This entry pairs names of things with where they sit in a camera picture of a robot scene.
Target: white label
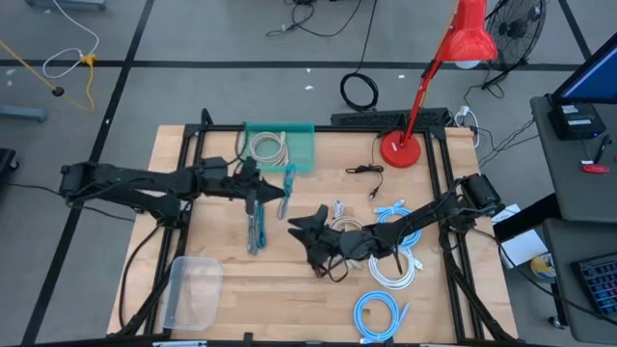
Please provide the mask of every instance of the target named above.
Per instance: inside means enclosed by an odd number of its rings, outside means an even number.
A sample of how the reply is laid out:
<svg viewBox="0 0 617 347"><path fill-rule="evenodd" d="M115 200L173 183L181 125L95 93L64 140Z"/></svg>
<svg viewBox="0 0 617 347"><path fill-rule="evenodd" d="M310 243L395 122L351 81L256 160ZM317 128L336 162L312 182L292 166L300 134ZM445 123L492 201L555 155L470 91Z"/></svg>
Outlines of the white label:
<svg viewBox="0 0 617 347"><path fill-rule="evenodd" d="M571 113L577 113L578 109L575 107L575 105L565 105L565 106L561 106L561 111L563 111L564 114L571 114Z"/></svg>
<svg viewBox="0 0 617 347"><path fill-rule="evenodd" d="M568 124L570 125L584 125L591 124L590 120L568 120Z"/></svg>

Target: wooden table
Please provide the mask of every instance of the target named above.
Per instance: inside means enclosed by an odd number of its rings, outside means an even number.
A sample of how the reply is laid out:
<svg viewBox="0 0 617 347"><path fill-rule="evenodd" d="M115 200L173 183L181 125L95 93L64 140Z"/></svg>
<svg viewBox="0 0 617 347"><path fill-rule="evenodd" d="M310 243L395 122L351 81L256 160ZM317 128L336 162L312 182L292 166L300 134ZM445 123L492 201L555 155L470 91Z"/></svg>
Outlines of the wooden table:
<svg viewBox="0 0 617 347"><path fill-rule="evenodd" d="M175 169L182 131L183 126L159 127L150 170L170 172ZM454 176L478 172L469 130L447 129L446 133ZM377 206L392 205L404 199L407 207L415 209L433 200L421 138L422 156L409 169L394 169L384 164L375 146L375 164L384 165L386 170L377 198L367 198L379 183L379 176L375 173L347 174L345 169L370 161L369 150L374 136L317 132L315 169L309 175L296 177L287 217L308 216L321 203L332 205L334 200L342 200L348 206L348 214L371 224L375 222L373 209ZM220 155L232 159L234 137L235 133L231 132L208 132L203 157ZM437 141L434 144L444 188L439 145ZM265 177L270 183L282 186L282 174L266 174ZM304 247L287 233L290 225L277 219L278 202L272 201L265 206L268 245L259 255L252 256L246 250L244 201L206 197L196 200L186 255L211 257L221 263L222 292L213 326L203 332L174 331L173 338L239 340L245 332L252 332L255 340L358 341L360 334L352 316L356 301L367 291L386 289L371 277L366 264L361 270L351 271L340 283L328 278L317 279L306 263ZM154 220L149 215L137 217L127 254L132 253L153 227ZM478 228L493 232L488 218L478 220ZM410 303L407 317L394 337L396 342L456 341L438 232L437 225L426 227L414 247L415 257L424 265L423 271L416 271L414 282L403 290L388 290L400 307ZM125 319L142 304L152 287L162 234L159 232L140 250L129 270ZM516 336L496 244L473 233L467 239L478 296L504 330ZM392 257L381 260L379 268L386 276L397 278ZM466 335L472 336L469 306L465 296L459 294ZM372 302L366 306L363 321L368 328L382 331L389 320L389 311L383 304ZM158 319L157 327L156 331L160 331ZM117 298L108 331L118 329Z"/></svg>

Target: coiled white cable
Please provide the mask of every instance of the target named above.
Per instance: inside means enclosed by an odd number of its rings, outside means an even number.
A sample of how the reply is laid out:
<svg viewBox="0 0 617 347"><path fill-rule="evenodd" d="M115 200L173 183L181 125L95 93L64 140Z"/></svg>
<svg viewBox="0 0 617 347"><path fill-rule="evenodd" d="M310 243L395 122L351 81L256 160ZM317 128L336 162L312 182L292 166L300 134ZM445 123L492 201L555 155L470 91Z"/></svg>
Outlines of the coiled white cable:
<svg viewBox="0 0 617 347"><path fill-rule="evenodd" d="M260 156L257 154L257 147L259 144L266 141L274 141L279 145L279 150L276 153L268 156ZM251 156L261 165L265 166L278 166L286 165L289 162L289 156L287 152L287 143L285 142L285 132L281 133L281 136L277 136L271 132L261 132L251 138L249 142L249 151Z"/></svg>
<svg viewBox="0 0 617 347"><path fill-rule="evenodd" d="M68 14L62 9L62 7L60 7L60 5L58 4L58 1L56 0L52 0L54 2L54 4L56 4L56 7L58 8L58 10L60 10L60 12L68 19L70 20L73 24L77 25L78 27L84 29L85 31L87 31L88 33L90 33L92 36L94 36L95 42L94 42L94 47L93 49L90 51L90 53L86 54L86 55L91 55L93 54L96 49L98 48L98 43L100 42L100 39L98 38L98 35L95 34L92 30L86 28L85 26L79 24L77 21L75 21L73 18L71 18L70 16L68 16ZM75 51L77 52L77 54L79 55L79 59L77 60L77 62L75 62L75 64L73 64L72 67L69 67L66 71L57 74L57 75L50 75L49 73L47 73L47 65L54 59L60 57L63 54L66 54L68 52L71 51ZM55 79L55 78L60 78L65 76L67 73L73 71L74 68L76 68L79 63L81 63L81 59L84 58L84 56L86 56L84 54L84 52L81 51L81 49L79 48L67 48L65 50L62 50L54 55L52 55L51 57L49 57L43 64L42 64L42 73L45 75L45 77L50 78L50 79Z"/></svg>
<svg viewBox="0 0 617 347"><path fill-rule="evenodd" d="M480 127L480 125L478 124L478 118L471 111L469 106L461 106L461 109L459 110L459 112L456 115L454 115L454 123L456 124L457 127L465 126L465 117L467 115L471 115L471 117L473 118L473 122L475 123L475 127L476 128ZM476 134L475 135L475 142L473 143L473 147L474 148L478 148L479 145L480 145L480 135Z"/></svg>
<svg viewBox="0 0 617 347"><path fill-rule="evenodd" d="M400 290L407 288L407 286L410 285L416 277L416 269L423 269L422 263L414 258L411 249L401 250L399 254L403 254L407 259L407 272L398 280L391 280L379 272L379 269L377 268L378 259L376 257L371 256L370 259L368 259L368 270L370 271L370 274L377 282L379 282L379 284L383 285L387 289Z"/></svg>

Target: green plastic container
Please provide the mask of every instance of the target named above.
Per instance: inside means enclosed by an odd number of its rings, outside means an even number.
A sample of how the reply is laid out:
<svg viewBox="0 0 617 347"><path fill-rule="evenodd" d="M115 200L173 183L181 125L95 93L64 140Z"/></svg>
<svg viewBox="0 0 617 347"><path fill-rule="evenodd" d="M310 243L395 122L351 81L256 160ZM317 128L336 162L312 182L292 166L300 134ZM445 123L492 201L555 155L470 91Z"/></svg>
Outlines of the green plastic container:
<svg viewBox="0 0 617 347"><path fill-rule="evenodd" d="M281 136L285 133L289 164L295 164L299 173L307 174L315 166L315 124L300 121L273 121L273 122L247 122L244 133L245 144L249 144L252 138L261 132L271 132ZM279 150L279 144L273 140L264 141L256 147L259 156L273 155ZM250 154L249 147L244 151L243 157ZM257 164L265 173L284 173L285 165L261 165Z"/></svg>

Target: clear plastic container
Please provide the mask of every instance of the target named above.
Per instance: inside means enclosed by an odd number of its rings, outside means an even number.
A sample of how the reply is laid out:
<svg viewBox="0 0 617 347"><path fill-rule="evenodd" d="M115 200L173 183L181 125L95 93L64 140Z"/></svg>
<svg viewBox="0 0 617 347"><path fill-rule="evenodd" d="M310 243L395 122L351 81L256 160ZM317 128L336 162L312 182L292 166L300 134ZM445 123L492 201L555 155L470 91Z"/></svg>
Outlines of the clear plastic container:
<svg viewBox="0 0 617 347"><path fill-rule="evenodd" d="M211 326L219 305L222 275L223 269L215 259L176 258L165 289L161 325L191 331L202 331Z"/></svg>

